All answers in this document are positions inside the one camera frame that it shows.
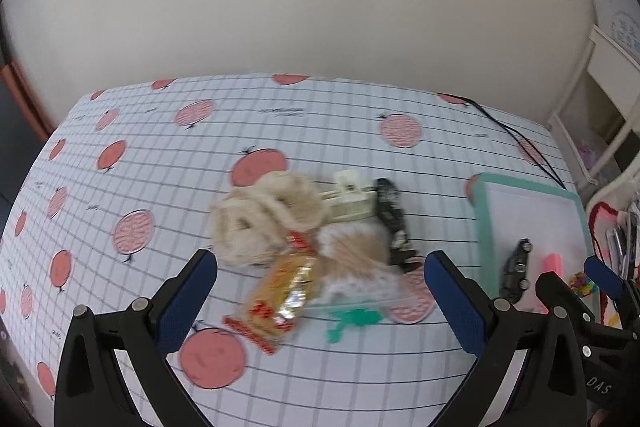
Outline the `pink comb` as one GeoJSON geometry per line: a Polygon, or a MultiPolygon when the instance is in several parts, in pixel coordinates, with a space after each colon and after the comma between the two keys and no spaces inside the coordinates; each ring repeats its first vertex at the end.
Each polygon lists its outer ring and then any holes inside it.
{"type": "Polygon", "coordinates": [[[541,273],[552,272],[561,279],[564,277],[563,259],[558,254],[548,254],[541,262],[541,273]]]}

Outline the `beige fluffy scrunchie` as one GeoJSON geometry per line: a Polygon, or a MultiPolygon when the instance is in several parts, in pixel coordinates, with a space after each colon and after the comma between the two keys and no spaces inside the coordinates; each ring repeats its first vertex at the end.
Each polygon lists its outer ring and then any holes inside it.
{"type": "Polygon", "coordinates": [[[248,188],[286,231],[309,232],[329,222],[329,210],[314,186],[303,174],[271,171],[248,188]]]}
{"type": "Polygon", "coordinates": [[[210,212],[214,253],[224,265],[268,265],[284,251],[286,232],[247,188],[234,188],[210,212]]]}

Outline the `clear bag with green print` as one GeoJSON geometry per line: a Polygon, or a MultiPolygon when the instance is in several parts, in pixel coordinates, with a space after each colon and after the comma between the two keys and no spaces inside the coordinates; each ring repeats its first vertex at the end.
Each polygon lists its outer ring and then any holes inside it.
{"type": "Polygon", "coordinates": [[[388,233],[372,221],[326,225],[317,235],[320,291],[313,310],[333,319],[326,331],[331,345],[346,329],[380,323],[387,312],[405,312],[419,302],[409,274],[390,260],[388,233]]]}

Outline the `cream plastic hair claw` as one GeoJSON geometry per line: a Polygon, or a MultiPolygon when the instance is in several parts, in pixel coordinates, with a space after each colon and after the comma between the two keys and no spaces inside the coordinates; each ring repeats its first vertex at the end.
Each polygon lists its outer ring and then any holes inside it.
{"type": "Polygon", "coordinates": [[[346,169],[334,174],[332,190],[321,193],[331,222],[348,222],[374,216],[376,192],[360,183],[359,172],[346,169]]]}

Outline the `pomegranate grid tablecloth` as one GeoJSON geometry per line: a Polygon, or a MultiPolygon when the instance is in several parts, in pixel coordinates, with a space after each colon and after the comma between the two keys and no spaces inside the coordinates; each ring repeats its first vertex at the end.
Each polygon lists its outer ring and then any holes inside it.
{"type": "Polygon", "coordinates": [[[1,235],[1,320],[44,425],[76,306],[149,297],[200,248],[217,280],[168,362],[217,426],[425,426],[472,364],[422,283],[480,266],[480,173],[572,187],[550,133],[477,96],[305,75],[83,96],[1,235]]]}

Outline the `black toy car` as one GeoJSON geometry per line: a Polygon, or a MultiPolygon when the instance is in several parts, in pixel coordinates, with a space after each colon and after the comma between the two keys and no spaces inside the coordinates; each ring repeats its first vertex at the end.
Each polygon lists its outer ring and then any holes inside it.
{"type": "Polygon", "coordinates": [[[533,250],[533,244],[529,239],[520,239],[510,254],[509,258],[504,262],[501,279],[499,296],[511,305],[518,303],[524,296],[525,291],[529,288],[529,279],[527,277],[528,257],[533,250]]]}

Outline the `yellow snack packet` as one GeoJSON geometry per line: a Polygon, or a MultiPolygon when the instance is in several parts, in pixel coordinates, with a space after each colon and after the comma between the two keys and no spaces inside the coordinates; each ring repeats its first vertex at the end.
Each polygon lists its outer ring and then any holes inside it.
{"type": "Polygon", "coordinates": [[[262,352],[274,355],[317,296],[321,277],[317,251],[305,236],[290,232],[283,253],[273,261],[238,311],[225,315],[222,323],[262,352]]]}

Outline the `white calendar sheet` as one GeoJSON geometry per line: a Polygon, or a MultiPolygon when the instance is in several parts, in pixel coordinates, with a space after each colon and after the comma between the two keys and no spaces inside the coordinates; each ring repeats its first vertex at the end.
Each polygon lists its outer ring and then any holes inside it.
{"type": "Polygon", "coordinates": [[[640,32],[637,0],[593,0],[597,26],[639,62],[640,32]]]}

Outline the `pens bundle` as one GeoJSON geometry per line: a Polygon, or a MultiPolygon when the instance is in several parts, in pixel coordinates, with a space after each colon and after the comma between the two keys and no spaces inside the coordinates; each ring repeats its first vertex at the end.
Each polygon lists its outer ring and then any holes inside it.
{"type": "Polygon", "coordinates": [[[639,282],[639,202],[633,199],[605,232],[610,267],[623,280],[639,282]]]}

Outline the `white tray with green rim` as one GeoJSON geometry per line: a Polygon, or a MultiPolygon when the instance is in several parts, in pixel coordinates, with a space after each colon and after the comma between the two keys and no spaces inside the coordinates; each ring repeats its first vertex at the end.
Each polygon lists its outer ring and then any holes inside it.
{"type": "Polygon", "coordinates": [[[495,173],[472,176],[466,194],[475,216],[475,280],[489,297],[497,298],[504,262],[520,239],[529,239],[533,244],[527,267],[530,285],[515,308],[544,313],[546,309],[535,293],[542,259],[548,254],[560,255],[563,281],[568,282],[594,254],[579,196],[555,185],[495,173]]]}

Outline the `black silver figurine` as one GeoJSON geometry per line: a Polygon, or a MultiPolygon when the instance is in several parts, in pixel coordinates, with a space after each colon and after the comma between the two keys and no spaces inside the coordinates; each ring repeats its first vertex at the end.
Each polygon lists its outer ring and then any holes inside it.
{"type": "Polygon", "coordinates": [[[388,234],[389,265],[401,269],[402,273],[410,273],[419,268],[419,262],[412,261],[416,257],[408,234],[405,213],[400,205],[398,188],[392,181],[378,178],[375,181],[376,193],[375,217],[381,221],[388,234]]]}

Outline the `colourful candy bag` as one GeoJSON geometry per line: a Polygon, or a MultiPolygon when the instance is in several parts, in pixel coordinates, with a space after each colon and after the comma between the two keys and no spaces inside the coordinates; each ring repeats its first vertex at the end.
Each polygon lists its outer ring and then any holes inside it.
{"type": "Polygon", "coordinates": [[[592,295],[597,290],[596,283],[585,272],[578,272],[570,277],[568,286],[580,298],[592,295]]]}

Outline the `white desktop shelf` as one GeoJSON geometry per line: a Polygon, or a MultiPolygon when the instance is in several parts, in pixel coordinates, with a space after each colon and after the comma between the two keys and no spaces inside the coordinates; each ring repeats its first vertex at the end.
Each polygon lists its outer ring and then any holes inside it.
{"type": "Polygon", "coordinates": [[[639,62],[593,26],[548,128],[577,193],[588,199],[639,153],[639,62]]]}

